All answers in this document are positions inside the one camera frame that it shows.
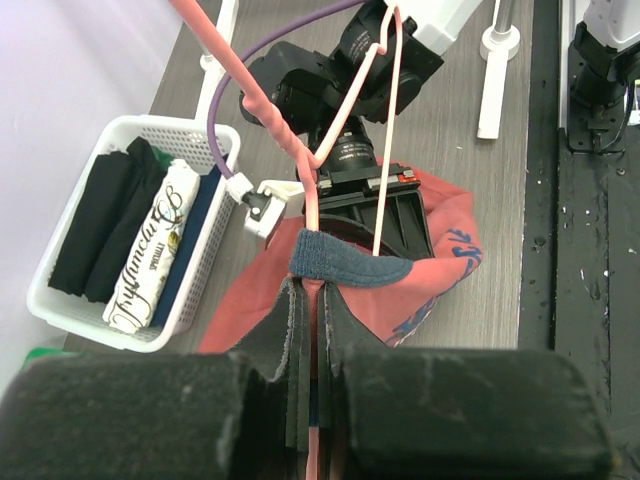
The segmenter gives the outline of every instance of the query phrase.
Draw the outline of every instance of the folded clothing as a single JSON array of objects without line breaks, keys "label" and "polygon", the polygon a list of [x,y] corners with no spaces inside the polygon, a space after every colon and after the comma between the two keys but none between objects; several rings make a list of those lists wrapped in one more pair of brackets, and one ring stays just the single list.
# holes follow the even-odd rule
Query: folded clothing
[{"label": "folded clothing", "polygon": [[125,153],[96,157],[49,278],[51,288],[77,296],[84,293],[96,259],[141,177]]},{"label": "folded clothing", "polygon": [[113,295],[140,225],[151,209],[171,161],[170,155],[152,147],[142,137],[129,145],[127,153],[142,172],[142,178],[93,266],[84,290],[90,302],[107,303]]},{"label": "folded clothing", "polygon": [[191,261],[191,254],[196,246],[202,226],[209,213],[211,207],[211,200],[213,199],[218,183],[220,182],[220,170],[216,167],[211,169],[207,175],[203,175],[200,179],[200,189],[198,195],[191,206],[191,212],[189,218],[184,227],[182,234],[182,240],[180,241],[180,248],[176,253],[176,258],[173,260],[171,266],[171,273],[167,278],[167,283],[162,289],[162,295],[158,301],[153,320],[151,321],[152,327],[162,327],[167,323],[169,313],[175,302],[178,290],[184,279],[184,274],[187,271],[189,262]]},{"label": "folded clothing", "polygon": [[199,186],[200,176],[184,160],[171,163],[133,242],[104,321],[126,333],[149,326]]}]

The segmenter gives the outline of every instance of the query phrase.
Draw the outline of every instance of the metal pole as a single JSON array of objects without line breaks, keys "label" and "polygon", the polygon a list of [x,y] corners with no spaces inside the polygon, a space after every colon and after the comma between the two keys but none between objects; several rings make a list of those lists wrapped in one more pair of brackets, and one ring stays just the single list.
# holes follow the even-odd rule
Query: metal pole
[{"label": "metal pole", "polygon": [[514,0],[500,0],[498,15],[496,15],[496,25],[494,27],[496,33],[507,33],[511,29],[513,22],[513,3]]}]

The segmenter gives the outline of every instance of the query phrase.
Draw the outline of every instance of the white laundry basket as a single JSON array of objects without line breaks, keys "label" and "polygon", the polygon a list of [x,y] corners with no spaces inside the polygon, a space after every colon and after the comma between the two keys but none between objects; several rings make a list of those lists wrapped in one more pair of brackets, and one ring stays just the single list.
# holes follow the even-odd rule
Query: white laundry basket
[{"label": "white laundry basket", "polygon": [[[240,137],[233,128],[225,125],[217,126],[216,133],[218,145],[222,153],[228,155],[227,164],[233,170],[240,149]],[[67,295],[48,286],[49,277],[96,156],[114,150],[124,151],[138,136],[176,158],[183,158],[199,174],[208,173],[214,164],[203,122],[152,115],[124,116],[112,121],[102,132],[53,232],[29,288],[27,305],[36,317],[70,333],[117,349],[154,352],[162,348],[172,335],[187,330],[193,323],[198,302],[234,205],[225,191],[226,180],[223,177],[218,183],[164,327],[141,329],[133,335],[120,332],[102,320],[105,305],[89,303],[85,297]]]}]

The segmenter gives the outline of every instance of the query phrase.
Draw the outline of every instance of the purple cable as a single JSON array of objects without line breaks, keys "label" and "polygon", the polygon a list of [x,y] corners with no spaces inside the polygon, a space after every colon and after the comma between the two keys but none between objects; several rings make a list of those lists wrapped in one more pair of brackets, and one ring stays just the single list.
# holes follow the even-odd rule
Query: purple cable
[{"label": "purple cable", "polygon": [[[305,25],[313,23],[316,20],[320,20],[321,18],[328,17],[329,15],[333,15],[334,13],[338,13],[361,3],[365,3],[366,1],[368,0],[342,0],[335,5],[321,8],[314,13],[305,15],[304,17],[299,18],[290,25],[282,27],[266,38],[263,38],[262,41],[244,52],[244,54],[242,54],[242,56],[240,57],[240,60],[242,60],[242,62],[246,62],[261,48],[266,47],[271,42],[287,35],[288,33],[293,32],[294,30],[297,30],[300,27],[304,27]],[[222,77],[222,80],[220,80],[220,83],[216,88],[213,98],[211,99],[211,107],[209,107],[209,116],[207,120],[207,136],[209,138],[209,147],[211,148],[211,154],[213,155],[213,159],[216,161],[220,172],[222,172],[222,175],[224,175],[225,178],[231,178],[234,174],[225,163],[222,152],[220,151],[220,147],[218,147],[218,142],[216,141],[216,117],[218,114],[218,108],[220,107],[220,101],[222,100],[222,94],[224,93],[225,88],[227,88],[227,85],[229,85],[230,81],[231,77],[227,73],[225,73],[224,77]]]}]

